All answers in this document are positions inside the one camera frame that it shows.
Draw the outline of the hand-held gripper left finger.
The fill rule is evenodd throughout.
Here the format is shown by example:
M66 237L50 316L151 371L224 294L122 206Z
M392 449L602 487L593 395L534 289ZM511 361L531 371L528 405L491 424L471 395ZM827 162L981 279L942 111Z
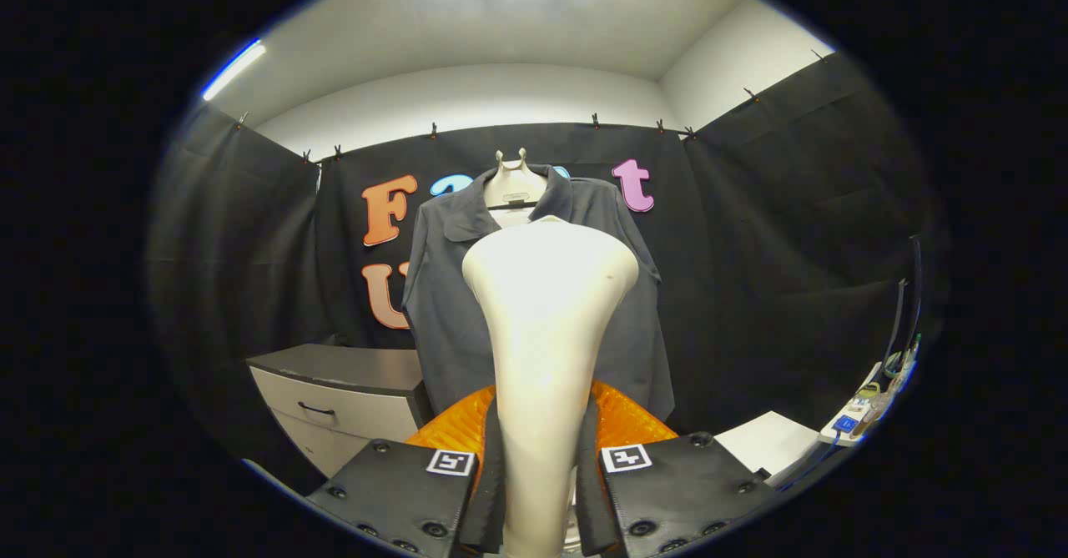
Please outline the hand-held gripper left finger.
M408 441L371 440L309 501L362 534L421 557L503 544L505 466L496 388L466 396Z

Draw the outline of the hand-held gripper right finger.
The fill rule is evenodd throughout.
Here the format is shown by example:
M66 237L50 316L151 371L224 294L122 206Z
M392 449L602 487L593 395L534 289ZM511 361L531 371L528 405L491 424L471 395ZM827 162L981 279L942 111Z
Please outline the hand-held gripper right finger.
M594 382L576 453L583 555L663 557L727 534L775 490L706 432L676 434Z

